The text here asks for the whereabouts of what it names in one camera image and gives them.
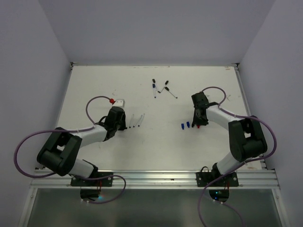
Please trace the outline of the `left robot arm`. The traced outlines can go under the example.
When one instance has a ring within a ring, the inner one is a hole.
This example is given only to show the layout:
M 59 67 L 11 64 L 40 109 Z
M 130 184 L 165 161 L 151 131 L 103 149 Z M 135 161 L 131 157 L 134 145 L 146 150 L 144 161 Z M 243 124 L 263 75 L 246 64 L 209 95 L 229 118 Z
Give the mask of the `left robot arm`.
M 79 176 L 85 184 L 95 185 L 98 181 L 98 168 L 88 161 L 78 159 L 78 152 L 82 147 L 107 141 L 117 131 L 125 130 L 125 118 L 124 108 L 113 106 L 105 121 L 99 121 L 92 129 L 68 132 L 57 128 L 38 153 L 38 163 L 60 176 Z

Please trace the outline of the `blue marker pen body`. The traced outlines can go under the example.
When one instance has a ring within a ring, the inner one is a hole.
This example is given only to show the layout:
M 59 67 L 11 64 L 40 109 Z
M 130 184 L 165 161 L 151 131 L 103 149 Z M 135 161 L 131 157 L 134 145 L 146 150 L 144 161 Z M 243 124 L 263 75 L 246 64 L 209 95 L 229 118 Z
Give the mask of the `blue marker pen body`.
M 143 122 L 143 120 L 144 120 L 144 117 L 145 117 L 145 114 L 142 115 L 142 117 L 141 117 L 141 119 L 140 119 L 140 121 L 139 121 L 139 123 L 138 123 L 138 127 L 141 126 L 141 124 L 142 124 L 142 122 Z

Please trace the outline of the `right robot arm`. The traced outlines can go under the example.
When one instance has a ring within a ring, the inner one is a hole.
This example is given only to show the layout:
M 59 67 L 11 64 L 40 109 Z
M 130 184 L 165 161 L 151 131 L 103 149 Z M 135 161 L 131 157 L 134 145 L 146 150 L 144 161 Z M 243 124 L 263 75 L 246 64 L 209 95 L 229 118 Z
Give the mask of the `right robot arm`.
M 267 151 L 263 130 L 254 117 L 228 113 L 218 103 L 210 103 L 204 92 L 196 93 L 191 98 L 194 105 L 191 127 L 207 126 L 209 122 L 214 122 L 228 131 L 230 151 L 211 170 L 213 184 L 223 185 L 228 180 L 229 171 Z

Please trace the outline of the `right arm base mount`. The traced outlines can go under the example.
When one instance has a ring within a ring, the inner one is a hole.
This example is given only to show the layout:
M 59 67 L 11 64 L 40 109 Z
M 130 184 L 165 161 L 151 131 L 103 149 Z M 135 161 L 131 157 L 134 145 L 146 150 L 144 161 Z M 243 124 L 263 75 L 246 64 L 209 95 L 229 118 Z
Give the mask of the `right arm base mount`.
M 210 187 L 219 187 L 220 189 L 210 189 L 208 190 L 209 196 L 218 202 L 227 202 L 230 196 L 230 187 L 238 187 L 238 177 L 235 172 L 221 177 L 217 167 L 213 165 L 212 170 L 209 170 L 208 167 L 204 166 L 200 171 L 196 172 L 196 183 L 198 187 L 205 187 L 210 182 L 216 180 Z

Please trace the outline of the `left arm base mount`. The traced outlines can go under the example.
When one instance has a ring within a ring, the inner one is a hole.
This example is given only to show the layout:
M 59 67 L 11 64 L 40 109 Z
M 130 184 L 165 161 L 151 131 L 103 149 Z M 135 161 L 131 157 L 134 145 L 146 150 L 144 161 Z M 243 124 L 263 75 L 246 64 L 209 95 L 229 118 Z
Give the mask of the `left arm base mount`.
M 101 188 L 111 187 L 113 182 L 113 172 L 94 172 L 90 178 L 98 178 L 98 180 L 87 180 L 77 177 L 71 179 L 72 187 L 80 187 L 80 197 L 90 201 L 102 199 Z

